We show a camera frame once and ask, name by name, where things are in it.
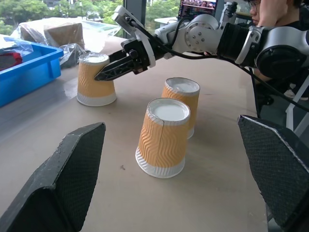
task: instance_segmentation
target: beige tabletop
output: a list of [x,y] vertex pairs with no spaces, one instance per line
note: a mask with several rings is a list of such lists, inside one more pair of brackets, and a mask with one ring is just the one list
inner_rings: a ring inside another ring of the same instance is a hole
[[[115,48],[107,43],[106,49]],[[116,102],[87,107],[76,100],[77,70],[63,70],[0,109],[0,215],[67,133],[103,121],[100,170],[83,232],[266,231],[265,203],[237,126],[240,114],[255,114],[249,76],[214,59],[161,59],[146,72],[117,79]],[[147,104],[175,76],[200,84],[196,131],[184,170],[157,179],[139,168],[135,150]]]

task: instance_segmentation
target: upside-down paper cup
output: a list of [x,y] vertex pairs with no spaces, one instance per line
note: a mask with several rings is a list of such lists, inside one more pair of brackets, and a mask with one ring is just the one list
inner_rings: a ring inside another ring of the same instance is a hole
[[182,101],[190,108],[188,139],[194,134],[197,118],[197,105],[200,87],[198,83],[187,78],[173,77],[165,82],[162,98],[173,98]]
[[87,106],[104,106],[116,100],[113,81],[96,81],[98,72],[110,63],[107,55],[87,53],[80,56],[77,100]]
[[184,167],[190,109],[183,102],[159,98],[148,104],[135,157],[140,168],[170,178]]

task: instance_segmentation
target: clear plastic wrap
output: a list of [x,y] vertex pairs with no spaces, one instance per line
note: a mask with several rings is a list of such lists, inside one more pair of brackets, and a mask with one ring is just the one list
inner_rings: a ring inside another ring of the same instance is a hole
[[26,41],[62,48],[62,67],[77,64],[79,55],[100,52],[108,36],[114,36],[120,26],[82,20],[81,18],[46,18],[19,24],[11,36]]
[[17,52],[24,57],[33,52],[32,45],[27,41],[19,40],[6,35],[0,35],[0,53]]

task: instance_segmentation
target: monitor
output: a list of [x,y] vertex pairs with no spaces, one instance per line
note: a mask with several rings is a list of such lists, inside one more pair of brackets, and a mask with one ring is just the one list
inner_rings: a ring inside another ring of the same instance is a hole
[[201,14],[215,16],[218,0],[181,0],[178,19],[189,17],[194,19]]

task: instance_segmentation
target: black cable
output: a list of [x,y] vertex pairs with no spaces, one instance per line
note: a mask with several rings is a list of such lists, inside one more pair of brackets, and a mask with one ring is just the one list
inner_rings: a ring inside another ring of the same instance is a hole
[[[142,26],[140,26],[139,24],[137,24],[134,20],[131,20],[130,23],[135,26],[137,29],[139,29],[142,33],[144,33],[153,43],[156,43],[157,45],[159,45],[159,47],[168,53],[171,53],[175,56],[178,57],[182,57],[185,59],[208,59],[208,58],[218,58],[217,56],[198,56],[198,57],[193,57],[193,56],[188,56],[188,55],[184,55],[182,53],[179,52],[175,52],[172,49],[169,49],[168,47],[166,47],[164,44],[162,44],[161,41],[159,41],[157,38],[155,38],[152,34],[150,34],[148,31],[146,31]],[[273,92],[275,95],[280,96],[281,98],[285,99],[286,101],[288,101],[289,103],[292,103],[293,105],[297,106],[298,108],[306,111],[309,113],[309,109],[300,105],[299,103],[291,100],[290,98],[286,97],[284,94],[280,93],[278,90],[276,90],[273,86],[270,86],[269,84],[267,84],[265,81],[263,81],[262,79],[260,79],[259,77],[257,77],[256,75],[254,75],[253,73],[251,73],[249,70],[239,66],[238,64],[236,64],[235,62],[229,60],[229,59],[225,59],[225,58],[220,58],[221,60],[225,60],[228,61],[232,64],[234,64],[235,66],[239,67],[240,69],[242,69],[244,72],[246,72],[247,74],[249,74],[251,77],[253,77],[255,80],[258,80],[260,82],[261,85],[264,85],[265,87],[267,87],[271,92]]]
[[178,25],[177,25],[177,28],[176,28],[176,30],[175,30],[175,35],[174,35],[173,41],[172,41],[172,43],[170,44],[172,47],[174,46],[174,43],[176,42],[179,28],[180,28],[180,26],[182,25],[182,23],[183,23],[185,20],[191,20],[191,19],[190,19],[189,17],[183,17],[183,18],[179,21],[179,23],[178,23]]
[[251,80],[252,80],[252,85],[253,85],[253,94],[254,94],[256,115],[257,115],[258,118],[261,118],[261,112],[260,112],[259,102],[258,102],[258,98],[257,98],[256,86],[255,86],[255,81],[254,81],[254,77],[253,77],[254,73],[253,73],[252,68],[249,68],[249,71],[251,73]]
[[162,44],[161,41],[159,41],[156,37],[154,37],[152,34],[150,34],[148,31],[146,31],[142,26],[140,26],[139,24],[137,24],[135,21],[131,21],[130,22],[133,26],[135,26],[137,29],[139,29],[142,33],[144,33],[153,43],[157,44],[163,51],[167,52],[167,53],[171,53],[172,55],[178,56],[178,57],[182,57],[185,59],[210,59],[210,58],[217,58],[217,56],[188,56],[188,55],[184,55],[182,53],[179,52],[175,52],[172,49],[169,49],[168,47],[166,47],[164,44]]

